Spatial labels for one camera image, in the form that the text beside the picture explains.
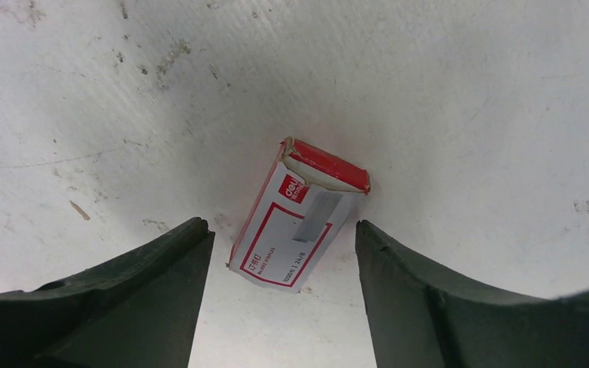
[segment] deli logo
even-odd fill
[[[301,204],[308,192],[308,187],[291,175],[285,174],[285,179],[278,192],[284,197],[289,198],[291,201]]]

